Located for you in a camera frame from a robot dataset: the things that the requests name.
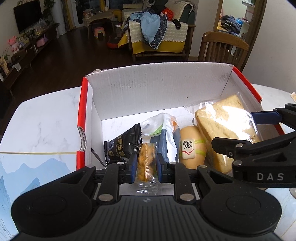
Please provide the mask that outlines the small fried snack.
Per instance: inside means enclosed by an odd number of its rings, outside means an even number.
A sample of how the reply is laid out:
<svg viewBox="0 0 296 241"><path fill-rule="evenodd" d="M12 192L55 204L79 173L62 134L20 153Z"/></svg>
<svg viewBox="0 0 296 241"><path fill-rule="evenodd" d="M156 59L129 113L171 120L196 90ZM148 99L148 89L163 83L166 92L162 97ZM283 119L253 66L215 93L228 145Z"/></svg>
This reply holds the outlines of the small fried snack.
<svg viewBox="0 0 296 241"><path fill-rule="evenodd" d="M143 143L138 153L135 184L138 194L157 195L156 143Z"/></svg>

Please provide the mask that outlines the black snack packet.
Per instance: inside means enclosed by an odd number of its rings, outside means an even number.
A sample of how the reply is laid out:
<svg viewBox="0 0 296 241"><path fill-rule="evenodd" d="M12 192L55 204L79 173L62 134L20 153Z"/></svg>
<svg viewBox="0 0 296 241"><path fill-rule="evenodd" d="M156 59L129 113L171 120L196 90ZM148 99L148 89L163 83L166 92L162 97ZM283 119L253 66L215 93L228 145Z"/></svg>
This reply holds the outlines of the black snack packet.
<svg viewBox="0 0 296 241"><path fill-rule="evenodd" d="M126 162L132 154L137 154L142 146L140 123L110 141L104 142L104 154L107 165Z"/></svg>

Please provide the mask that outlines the yellow chicken toy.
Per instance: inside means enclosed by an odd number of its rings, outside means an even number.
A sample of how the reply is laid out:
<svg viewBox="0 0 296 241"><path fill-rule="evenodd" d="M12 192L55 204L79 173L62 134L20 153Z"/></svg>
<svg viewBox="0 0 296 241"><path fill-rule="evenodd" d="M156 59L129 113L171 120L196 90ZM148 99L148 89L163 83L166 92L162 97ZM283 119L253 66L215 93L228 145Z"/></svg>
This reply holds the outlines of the yellow chicken toy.
<svg viewBox="0 0 296 241"><path fill-rule="evenodd" d="M205 138L196 126L186 126L180 130L180 162L188 169L196 170L203 165L207 154Z"/></svg>

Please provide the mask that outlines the bread slice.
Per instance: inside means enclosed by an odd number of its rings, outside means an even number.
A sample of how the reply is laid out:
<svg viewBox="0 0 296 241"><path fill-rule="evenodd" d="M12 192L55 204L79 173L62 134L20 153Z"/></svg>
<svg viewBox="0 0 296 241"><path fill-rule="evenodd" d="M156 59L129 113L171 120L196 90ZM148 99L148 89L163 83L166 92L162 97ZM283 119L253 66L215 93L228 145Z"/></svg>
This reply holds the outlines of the bread slice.
<svg viewBox="0 0 296 241"><path fill-rule="evenodd" d="M224 99L196 101L185 109L194 115L195 124L205 138L207 163L224 174L232 170L233 158L213 150L211 141L215 137L244 140L252 144L262 141L240 92Z"/></svg>

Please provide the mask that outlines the white blue tissue packet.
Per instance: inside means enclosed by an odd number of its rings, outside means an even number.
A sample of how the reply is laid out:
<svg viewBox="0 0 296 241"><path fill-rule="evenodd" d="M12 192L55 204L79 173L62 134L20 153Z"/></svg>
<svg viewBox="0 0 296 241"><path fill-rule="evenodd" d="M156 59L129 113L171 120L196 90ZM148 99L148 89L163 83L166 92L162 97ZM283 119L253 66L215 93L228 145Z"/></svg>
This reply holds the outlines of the white blue tissue packet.
<svg viewBox="0 0 296 241"><path fill-rule="evenodd" d="M142 142L156 143L157 151L165 162L179 161L180 128L174 116L160 113L141 124Z"/></svg>

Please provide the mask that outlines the red cardboard box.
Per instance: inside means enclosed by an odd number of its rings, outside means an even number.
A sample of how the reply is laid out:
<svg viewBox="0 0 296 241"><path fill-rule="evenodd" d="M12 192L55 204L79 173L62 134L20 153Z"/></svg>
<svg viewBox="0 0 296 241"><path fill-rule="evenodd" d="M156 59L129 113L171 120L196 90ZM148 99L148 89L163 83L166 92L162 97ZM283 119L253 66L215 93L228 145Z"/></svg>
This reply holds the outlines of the red cardboard box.
<svg viewBox="0 0 296 241"><path fill-rule="evenodd" d="M236 67L223 63L155 63L92 72L82 80L76 167L95 165L91 153L104 158L105 139L158 111L169 110L179 126L185 126L192 122L184 112L186 105L235 93L250 111L280 108L292 100L285 91L252 85Z"/></svg>

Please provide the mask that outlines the wooden chair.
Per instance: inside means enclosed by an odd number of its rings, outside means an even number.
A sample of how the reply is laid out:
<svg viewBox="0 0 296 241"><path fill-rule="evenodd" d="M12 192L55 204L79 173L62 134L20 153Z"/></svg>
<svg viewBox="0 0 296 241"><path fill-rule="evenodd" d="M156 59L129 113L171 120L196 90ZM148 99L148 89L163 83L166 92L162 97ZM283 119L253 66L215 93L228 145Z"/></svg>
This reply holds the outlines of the wooden chair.
<svg viewBox="0 0 296 241"><path fill-rule="evenodd" d="M242 70L248 52L249 45L239 37L220 31L209 31L202 37L198 61L227 63Z"/></svg>

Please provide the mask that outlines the blue mountain table mat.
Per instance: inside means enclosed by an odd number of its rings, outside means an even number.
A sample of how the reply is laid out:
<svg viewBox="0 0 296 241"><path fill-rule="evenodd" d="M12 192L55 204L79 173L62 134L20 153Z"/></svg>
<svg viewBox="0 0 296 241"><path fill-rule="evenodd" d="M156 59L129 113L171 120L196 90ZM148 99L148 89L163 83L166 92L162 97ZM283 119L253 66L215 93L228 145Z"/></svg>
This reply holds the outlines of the blue mountain table mat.
<svg viewBox="0 0 296 241"><path fill-rule="evenodd" d="M1 153L1 240L10 240L18 233L11 206L20 195L75 170L75 152Z"/></svg>

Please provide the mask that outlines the sofa with clothes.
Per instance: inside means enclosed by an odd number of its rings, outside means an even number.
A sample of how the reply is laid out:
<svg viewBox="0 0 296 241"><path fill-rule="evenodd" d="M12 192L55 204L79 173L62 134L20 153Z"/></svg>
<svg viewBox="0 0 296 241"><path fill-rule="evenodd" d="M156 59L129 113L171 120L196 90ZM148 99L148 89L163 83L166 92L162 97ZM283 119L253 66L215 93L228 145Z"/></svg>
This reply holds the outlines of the sofa with clothes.
<svg viewBox="0 0 296 241"><path fill-rule="evenodd" d="M122 37L136 57L179 56L188 60L195 28L196 6L191 1L143 1L123 5Z"/></svg>

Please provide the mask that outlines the pink stool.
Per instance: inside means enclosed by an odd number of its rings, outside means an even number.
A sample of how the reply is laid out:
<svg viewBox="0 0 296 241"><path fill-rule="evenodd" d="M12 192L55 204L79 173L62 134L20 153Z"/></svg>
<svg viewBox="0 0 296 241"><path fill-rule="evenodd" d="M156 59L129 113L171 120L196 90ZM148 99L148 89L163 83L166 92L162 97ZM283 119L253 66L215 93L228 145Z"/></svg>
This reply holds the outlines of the pink stool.
<svg viewBox="0 0 296 241"><path fill-rule="evenodd" d="M95 37L95 39L98 39L99 36L106 37L104 27L96 27L96 28L94 28L94 37Z"/></svg>

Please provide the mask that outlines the low tv cabinet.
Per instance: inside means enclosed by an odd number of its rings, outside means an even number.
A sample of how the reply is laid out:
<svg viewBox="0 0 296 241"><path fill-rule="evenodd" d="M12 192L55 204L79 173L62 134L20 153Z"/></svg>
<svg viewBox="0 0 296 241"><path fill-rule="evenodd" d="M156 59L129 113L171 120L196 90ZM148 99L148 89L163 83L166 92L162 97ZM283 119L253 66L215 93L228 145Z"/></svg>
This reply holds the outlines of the low tv cabinet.
<svg viewBox="0 0 296 241"><path fill-rule="evenodd" d="M57 39L57 27L58 24L53 24L46 27L41 31L41 34L34 36L29 39L29 42L25 44L20 51L12 55L12 64L19 64L20 70L11 67L9 69L8 75L4 76L1 85L7 90L10 90L15 81L20 77L20 75L37 59L44 49L52 44Z"/></svg>

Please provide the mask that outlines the dark coffee table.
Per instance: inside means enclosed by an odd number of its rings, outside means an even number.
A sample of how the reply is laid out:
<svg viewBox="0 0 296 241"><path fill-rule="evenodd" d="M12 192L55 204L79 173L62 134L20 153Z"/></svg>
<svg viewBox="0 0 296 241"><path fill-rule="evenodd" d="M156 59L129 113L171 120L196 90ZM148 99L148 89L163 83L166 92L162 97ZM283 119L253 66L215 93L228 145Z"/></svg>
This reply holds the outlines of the dark coffee table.
<svg viewBox="0 0 296 241"><path fill-rule="evenodd" d="M102 12L102 13L96 13L96 15L89 16L89 17L84 17L83 18L83 23L85 27L87 28L87 38L89 39L90 37L90 26L91 24L95 23L96 21L104 20L104 19L109 19L113 21L115 15L112 13L111 10Z"/></svg>

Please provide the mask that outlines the pink pig plush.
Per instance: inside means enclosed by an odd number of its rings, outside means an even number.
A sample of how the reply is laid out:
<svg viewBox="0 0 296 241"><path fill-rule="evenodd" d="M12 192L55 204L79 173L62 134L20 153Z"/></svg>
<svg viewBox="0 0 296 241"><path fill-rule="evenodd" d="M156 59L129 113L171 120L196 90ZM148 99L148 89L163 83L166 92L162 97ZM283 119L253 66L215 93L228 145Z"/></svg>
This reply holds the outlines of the pink pig plush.
<svg viewBox="0 0 296 241"><path fill-rule="evenodd" d="M16 39L16 36L13 36L8 40L8 44L11 46L11 51L15 54L19 51L19 43Z"/></svg>

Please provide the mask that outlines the black television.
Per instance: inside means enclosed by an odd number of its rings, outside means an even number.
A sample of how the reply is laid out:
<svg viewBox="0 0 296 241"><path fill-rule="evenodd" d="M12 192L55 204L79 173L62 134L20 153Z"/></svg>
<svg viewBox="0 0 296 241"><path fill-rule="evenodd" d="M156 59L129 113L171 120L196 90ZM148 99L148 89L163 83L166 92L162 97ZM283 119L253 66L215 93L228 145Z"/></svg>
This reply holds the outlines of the black television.
<svg viewBox="0 0 296 241"><path fill-rule="evenodd" d="M22 33L36 24L42 16L40 1L30 1L14 7L18 32Z"/></svg>

